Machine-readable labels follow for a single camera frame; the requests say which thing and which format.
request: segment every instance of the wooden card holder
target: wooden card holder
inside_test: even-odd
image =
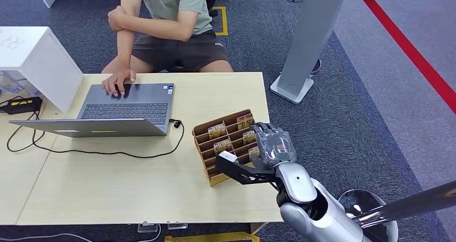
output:
[[[247,166],[252,165],[250,157],[248,156],[248,150],[256,147],[258,144],[256,141],[254,141],[253,143],[244,145],[243,134],[250,130],[248,127],[239,130],[237,123],[238,117],[242,117],[251,113],[252,112],[250,109],[246,109],[228,116],[220,117],[201,125],[197,125],[193,128],[192,134],[195,139],[195,145],[198,149],[199,155],[201,156],[203,171],[208,178],[209,185],[213,186],[229,179],[228,176],[222,174],[215,168],[216,154],[213,149],[215,143],[230,139],[233,145],[233,148],[230,152],[238,157],[239,163]],[[215,139],[209,139],[208,128],[222,123],[224,123],[226,126],[226,135]]]

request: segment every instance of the yellow floor marking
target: yellow floor marking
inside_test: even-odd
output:
[[[222,32],[216,32],[217,36],[228,36],[228,22],[226,21],[226,7],[225,6],[214,6],[213,10],[220,10],[222,17]]]
[[[245,240],[250,240],[251,242],[260,242],[259,237],[246,232],[209,234],[181,238],[173,238],[171,236],[165,237],[165,242],[230,242]]]

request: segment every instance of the wooden desk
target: wooden desk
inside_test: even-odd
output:
[[[0,101],[13,98],[4,95]],[[64,118],[51,103],[45,103],[42,108],[44,118]],[[9,124],[9,120],[27,119],[31,113],[17,115],[0,115],[0,225],[16,224],[19,215],[32,191],[33,185],[48,156],[47,151],[30,147],[22,152],[12,153],[6,149],[6,141],[18,127]],[[33,131],[22,128],[11,140],[11,148],[17,150],[29,145]],[[56,135],[47,133],[39,142],[43,146],[52,146]]]
[[[76,117],[91,84],[108,75],[86,75],[69,117]],[[172,117],[185,125],[177,151],[153,159],[123,155],[51,153],[33,188],[20,225],[102,223],[220,223],[281,221],[269,184],[233,180],[210,187],[191,136],[197,124],[250,108],[268,122],[261,73],[139,74],[137,83],[175,83]],[[167,137],[78,138],[59,136],[54,150],[168,152],[181,129]]]

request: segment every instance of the man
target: man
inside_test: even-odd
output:
[[[139,18],[141,0],[120,0],[108,13],[117,32],[117,57],[102,71],[106,92],[124,94],[126,79],[136,73],[170,69],[176,62],[190,72],[232,72],[223,46],[210,25],[206,0],[144,0],[153,19]],[[134,41],[135,33],[142,33]]]

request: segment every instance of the card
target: card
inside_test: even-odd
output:
[[[226,135],[226,126],[224,123],[208,128],[209,139],[215,139]]]
[[[248,131],[243,134],[244,145],[251,144],[256,141],[255,131]]]
[[[250,158],[250,161],[252,161],[252,156],[255,155],[260,157],[260,149],[258,149],[258,146],[248,150],[248,157]]]
[[[215,154],[219,154],[222,151],[232,151],[232,150],[233,150],[233,145],[231,144],[230,139],[219,141],[218,143],[214,144]]]
[[[245,116],[242,116],[242,117],[238,117],[237,118],[237,122],[238,122],[238,130],[247,128],[250,125],[254,124],[252,114],[248,114],[248,115],[245,115]]]

